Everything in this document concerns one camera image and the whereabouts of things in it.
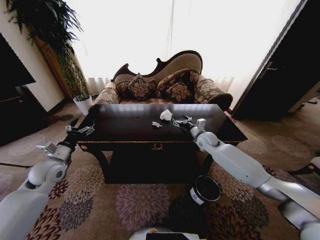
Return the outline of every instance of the floral rug pattern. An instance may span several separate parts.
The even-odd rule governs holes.
[[[309,164],[320,150],[319,105],[306,105],[277,122],[234,120],[249,138],[237,147],[258,160],[273,177],[320,191],[319,178],[288,173]],[[61,114],[83,117],[73,103],[68,103]],[[55,122],[2,146],[0,157],[8,159],[8,163],[12,159],[15,164],[41,160],[43,153],[38,153],[35,145],[44,139],[54,142],[63,138],[64,125],[65,122]],[[108,162],[112,154],[104,152]],[[0,201],[21,185],[28,171],[0,167]],[[197,233],[207,240],[299,239],[299,232],[278,212],[277,201],[238,182],[215,163],[208,175],[219,184],[221,197],[199,206],[190,198],[188,184],[105,184],[95,157],[77,147],[65,179],[49,194],[47,207],[26,239],[128,240],[136,230],[155,226]]]

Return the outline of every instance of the sofa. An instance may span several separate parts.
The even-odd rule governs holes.
[[[233,97],[202,73],[203,61],[193,50],[168,61],[156,59],[152,73],[141,75],[123,65],[93,102],[101,104],[217,104],[227,110]]]

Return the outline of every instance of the table drawer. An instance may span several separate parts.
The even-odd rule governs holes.
[[[84,151],[172,151],[172,150],[197,150],[194,142],[78,142]]]

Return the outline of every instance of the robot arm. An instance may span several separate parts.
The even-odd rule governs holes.
[[[199,149],[238,181],[256,188],[265,196],[281,201],[278,209],[296,228],[302,240],[316,240],[320,236],[320,196],[304,186],[272,177],[263,166],[240,149],[220,141],[212,132],[204,130],[205,120],[194,125],[190,121],[180,127],[190,132]]]
[[[77,119],[66,127],[68,136],[57,146],[43,142],[37,147],[47,153],[46,160],[34,165],[27,179],[0,202],[0,238],[24,240],[45,209],[49,193],[66,175],[79,136],[94,131],[94,124],[82,129],[73,127]]]

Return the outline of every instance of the potted plant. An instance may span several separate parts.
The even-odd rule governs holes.
[[[87,115],[92,98],[71,46],[71,41],[77,40],[71,29],[82,31],[76,12],[63,0],[6,0],[6,7],[13,14],[9,22],[15,19],[21,33],[25,25],[32,43],[39,38],[53,49],[73,101]]]

